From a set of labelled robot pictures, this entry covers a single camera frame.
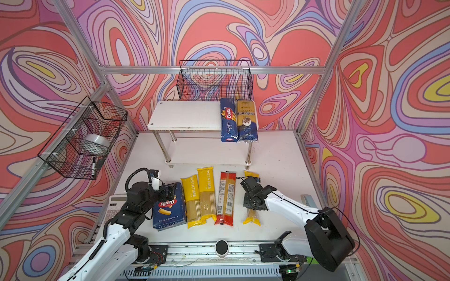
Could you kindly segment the blue Barilla rigatoni box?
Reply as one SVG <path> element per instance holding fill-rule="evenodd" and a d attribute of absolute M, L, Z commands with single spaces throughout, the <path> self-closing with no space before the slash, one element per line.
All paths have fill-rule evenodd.
<path fill-rule="evenodd" d="M 152 211 L 152 226 L 157 231 L 181 226 L 187 223 L 186 203 L 181 182 L 170 184 L 174 187 L 172 200 L 157 202 Z"/>

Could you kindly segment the blue clear spaghetti bag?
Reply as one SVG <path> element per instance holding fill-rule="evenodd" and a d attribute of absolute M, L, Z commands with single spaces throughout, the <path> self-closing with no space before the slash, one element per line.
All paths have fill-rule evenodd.
<path fill-rule="evenodd" d="M 255 104 L 250 100 L 237 101 L 237 126 L 239 142 L 258 142 Z"/>

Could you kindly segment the blue Barilla spaghetti box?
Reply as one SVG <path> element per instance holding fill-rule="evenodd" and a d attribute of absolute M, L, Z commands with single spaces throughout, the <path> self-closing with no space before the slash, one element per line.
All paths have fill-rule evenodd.
<path fill-rule="evenodd" d="M 220 99 L 220 115 L 221 115 L 221 141 L 237 142 L 238 126 L 236 102 L 234 98 Z"/>

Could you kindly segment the yellow Pastatime bag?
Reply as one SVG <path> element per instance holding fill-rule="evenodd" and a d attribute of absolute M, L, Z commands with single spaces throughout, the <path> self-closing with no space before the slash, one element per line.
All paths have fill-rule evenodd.
<path fill-rule="evenodd" d="M 214 189 L 213 167 L 198 169 L 199 200 L 201 220 L 217 220 L 216 193 Z"/>
<path fill-rule="evenodd" d="M 187 228 L 206 224 L 202 219 L 197 175 L 181 179 L 186 203 Z"/>

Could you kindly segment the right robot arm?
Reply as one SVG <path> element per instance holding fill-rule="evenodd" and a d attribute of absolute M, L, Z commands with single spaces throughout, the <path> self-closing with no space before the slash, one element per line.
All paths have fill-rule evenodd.
<path fill-rule="evenodd" d="M 334 272 L 355 248 L 354 239 L 333 209 L 299 203 L 273 186 L 263 187 L 253 176 L 245 177 L 240 184 L 245 191 L 245 208 L 282 215 L 304 229 L 306 239 L 292 238 L 286 243 L 290 232 L 283 234 L 281 248 L 287 254 L 312 256 L 324 269 Z"/>

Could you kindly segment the red spaghetti bag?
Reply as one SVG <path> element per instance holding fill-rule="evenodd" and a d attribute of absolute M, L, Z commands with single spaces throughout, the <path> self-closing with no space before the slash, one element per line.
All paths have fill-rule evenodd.
<path fill-rule="evenodd" d="M 215 224 L 233 226 L 236 176 L 236 173 L 221 172 Z"/>

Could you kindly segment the yellow spaghetti bag barcode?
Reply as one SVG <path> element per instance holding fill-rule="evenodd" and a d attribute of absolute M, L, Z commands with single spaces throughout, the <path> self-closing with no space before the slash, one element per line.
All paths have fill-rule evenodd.
<path fill-rule="evenodd" d="M 245 177 L 253 176 L 257 179 L 258 182 L 260 181 L 259 174 L 257 174 L 257 173 L 245 171 L 244 176 Z M 255 210 L 247 209 L 247 217 L 243 221 L 243 225 L 246 225 L 246 224 L 255 224 L 257 226 L 261 226 L 261 222 L 260 222 L 257 212 Z"/>

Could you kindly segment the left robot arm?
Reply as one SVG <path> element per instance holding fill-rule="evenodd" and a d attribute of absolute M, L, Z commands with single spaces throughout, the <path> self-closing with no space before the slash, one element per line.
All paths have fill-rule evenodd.
<path fill-rule="evenodd" d="M 177 184 L 165 184 L 159 171 L 140 168 L 125 182 L 127 200 L 103 227 L 99 240 L 61 281 L 114 281 L 132 263 L 144 263 L 151 255 L 147 237 L 136 231 L 157 203 L 175 198 Z"/>

